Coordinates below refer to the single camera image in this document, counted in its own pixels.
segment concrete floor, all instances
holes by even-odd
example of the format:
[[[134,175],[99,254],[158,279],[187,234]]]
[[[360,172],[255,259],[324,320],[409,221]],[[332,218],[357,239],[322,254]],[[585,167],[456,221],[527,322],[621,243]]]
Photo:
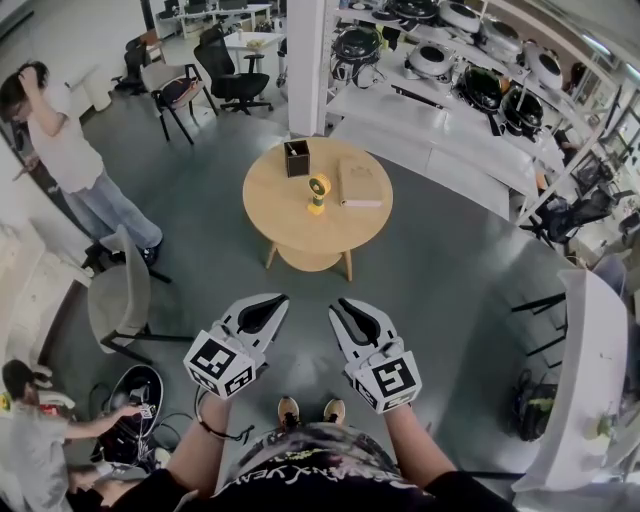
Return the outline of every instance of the concrete floor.
[[[525,365],[534,365],[537,375],[546,367],[541,356],[526,360],[524,354],[553,339],[560,311],[534,319],[529,312],[513,315],[510,307],[561,291],[556,273],[570,266],[565,260],[477,204],[382,161],[394,207],[380,234],[354,251],[352,283],[342,263],[304,273],[276,257],[266,271],[268,243],[244,212],[242,183],[256,158],[287,139],[286,129],[198,109],[199,126],[188,126],[195,138],[190,147],[171,119],[172,142],[166,143],[147,107],[145,98],[116,99],[88,120],[85,133],[124,193],[164,231],[157,269],[174,283],[153,283],[152,330],[195,335],[238,298],[262,292],[291,298],[280,337],[267,352],[270,369],[234,400],[230,432],[249,424],[256,434],[274,428],[282,395],[298,400],[305,421],[318,419],[326,401],[338,396],[346,401],[347,421],[390,449],[383,419],[341,376],[344,360],[327,306],[346,296],[379,307],[394,321],[423,380],[414,410],[457,464],[527,468],[536,446],[508,433],[510,390]],[[191,414],[195,385],[182,367],[187,346],[136,342],[135,349],[151,357],[164,378],[162,415]],[[132,363],[98,348],[82,291],[49,364],[86,417],[92,386],[114,385]],[[94,413],[102,398],[95,393]],[[183,431],[187,420],[169,423]],[[239,448],[227,443],[226,463]]]

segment person's arm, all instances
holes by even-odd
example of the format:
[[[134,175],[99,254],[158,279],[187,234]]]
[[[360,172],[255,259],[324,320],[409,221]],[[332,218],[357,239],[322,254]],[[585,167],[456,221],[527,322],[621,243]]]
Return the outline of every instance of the person's arm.
[[[442,510],[516,512],[497,494],[457,471],[431,436],[422,428],[409,405],[385,413],[393,450],[402,475],[443,506]]]
[[[123,416],[140,414],[140,408],[131,405],[121,407],[117,411],[107,414],[97,420],[86,423],[69,423],[65,432],[65,439],[88,439],[98,437],[113,427]]]
[[[385,413],[393,451],[402,476],[424,489],[439,476],[456,471],[455,466],[438,448],[420,425],[409,405],[401,405]]]
[[[208,393],[200,407],[200,416],[211,430],[226,433],[230,410],[230,402]],[[194,420],[171,455],[167,470],[185,489],[197,489],[201,497],[211,496],[218,483],[223,448],[223,440],[211,435]]]
[[[58,135],[67,116],[54,109],[42,96],[42,91],[38,87],[38,76],[36,70],[29,66],[20,73],[20,83],[24,89],[36,121],[42,131],[49,137]]]

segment gray chair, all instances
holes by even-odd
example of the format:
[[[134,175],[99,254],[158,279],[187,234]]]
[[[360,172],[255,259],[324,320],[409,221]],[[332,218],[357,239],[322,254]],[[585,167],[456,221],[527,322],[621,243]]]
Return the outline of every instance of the gray chair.
[[[173,103],[168,103],[167,100],[162,95],[162,89],[164,89],[164,87],[169,82],[171,82],[172,80],[175,80],[176,78],[180,78],[182,76],[189,78],[190,70],[193,70],[196,77],[198,78],[197,87],[195,87],[192,91],[190,91],[188,94],[186,94],[184,97],[180,98],[179,100],[174,101]],[[160,117],[160,123],[162,123],[162,129],[164,131],[164,136],[167,139],[167,141],[171,139],[169,138],[167,125],[164,121],[165,110],[168,110],[170,112],[170,114],[175,119],[176,123],[178,123],[178,126],[182,130],[182,133],[184,133],[184,136],[187,138],[189,143],[193,145],[193,139],[185,129],[178,115],[176,114],[176,109],[186,107],[187,105],[189,105],[189,113],[191,114],[191,116],[193,116],[193,100],[198,94],[200,94],[200,92],[204,92],[205,95],[207,96],[207,100],[209,100],[209,104],[211,105],[211,108],[213,109],[215,114],[218,115],[218,109],[214,105],[213,100],[211,99],[211,96],[209,95],[209,92],[207,91],[207,88],[205,87],[205,84],[202,81],[202,77],[200,76],[198,68],[196,68],[196,66],[193,64],[187,64],[186,66],[168,66],[164,62],[158,61],[158,62],[153,62],[149,64],[147,67],[141,67],[140,75],[142,77],[142,82],[144,83],[144,86],[147,88],[147,91],[149,91],[149,93],[151,94],[151,97],[153,98],[156,104],[156,108],[158,109],[158,114]]]
[[[193,342],[192,336],[152,334],[148,324],[151,301],[150,276],[165,283],[171,279],[147,268],[124,226],[103,238],[100,247],[120,254],[124,265],[116,265],[97,274],[89,287],[89,322],[100,348],[119,352],[143,364],[152,361],[127,346],[134,340]]]

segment bracelet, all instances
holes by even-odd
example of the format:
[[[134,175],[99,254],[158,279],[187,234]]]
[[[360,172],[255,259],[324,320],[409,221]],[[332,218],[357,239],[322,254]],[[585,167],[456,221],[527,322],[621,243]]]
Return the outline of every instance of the bracelet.
[[[254,428],[256,428],[255,425],[250,425],[249,428],[243,430],[237,436],[230,436],[230,435],[225,434],[223,432],[217,432],[217,431],[213,430],[209,425],[207,425],[205,423],[205,421],[202,419],[202,416],[200,415],[200,410],[199,409],[197,410],[196,414],[197,414],[197,419],[198,419],[198,423],[200,424],[200,426],[208,434],[212,435],[216,439],[219,439],[220,441],[226,441],[227,439],[229,439],[230,441],[238,441],[238,442],[240,442],[240,441],[244,440],[244,442],[242,444],[247,444],[247,441],[249,440],[249,434],[251,433],[251,431]]]

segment black office chair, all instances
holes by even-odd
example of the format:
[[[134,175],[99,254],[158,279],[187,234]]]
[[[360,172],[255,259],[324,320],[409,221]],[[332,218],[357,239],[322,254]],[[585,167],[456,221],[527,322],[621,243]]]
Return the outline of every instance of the black office chair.
[[[253,101],[269,83],[269,75],[253,72],[256,60],[263,59],[264,55],[245,56],[250,61],[249,73],[235,74],[236,68],[227,51],[220,25],[203,32],[200,44],[193,53],[211,77],[211,94],[229,102],[223,103],[220,108],[230,108],[232,112],[241,110],[248,116],[251,115],[248,110],[251,107],[269,107],[269,111],[273,111],[271,103]]]
[[[118,76],[111,80],[117,82],[116,91],[129,91],[132,96],[137,96],[146,92],[140,76],[140,68],[148,66],[151,59],[147,53],[146,43],[139,37],[129,41],[125,50],[124,62],[127,66],[127,76]]]

